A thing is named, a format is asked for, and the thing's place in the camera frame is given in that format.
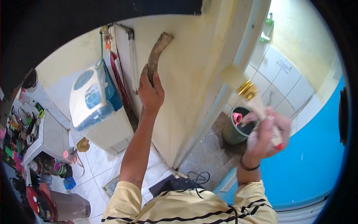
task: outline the white pipe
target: white pipe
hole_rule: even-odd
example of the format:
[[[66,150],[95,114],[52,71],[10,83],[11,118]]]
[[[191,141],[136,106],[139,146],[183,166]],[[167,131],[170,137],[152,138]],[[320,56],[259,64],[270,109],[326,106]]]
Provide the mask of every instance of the white pipe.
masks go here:
[[[131,63],[131,76],[132,76],[132,90],[134,95],[138,95],[137,87],[135,85],[135,69],[134,69],[134,40],[129,40],[129,55]]]

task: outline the man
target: man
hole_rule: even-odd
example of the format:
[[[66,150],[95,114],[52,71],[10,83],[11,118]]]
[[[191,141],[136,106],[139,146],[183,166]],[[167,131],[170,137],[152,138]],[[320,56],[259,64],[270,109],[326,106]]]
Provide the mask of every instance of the man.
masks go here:
[[[291,122],[272,109],[266,109],[267,118],[248,138],[246,152],[237,167],[239,188],[234,196],[234,205],[227,205],[210,191],[198,189],[197,193],[195,189],[190,190],[195,183],[179,178],[175,186],[166,183],[165,189],[163,187],[159,195],[141,209],[141,187],[148,164],[154,121],[164,102],[164,90],[158,73],[154,74],[155,88],[152,88],[147,71],[146,65],[138,90],[144,112],[124,155],[119,183],[103,214],[102,223],[278,223],[277,214],[264,195],[259,166],[261,159],[278,152],[270,143],[273,125],[281,130],[285,148]],[[249,113],[242,122],[253,120],[257,120],[257,116]]]

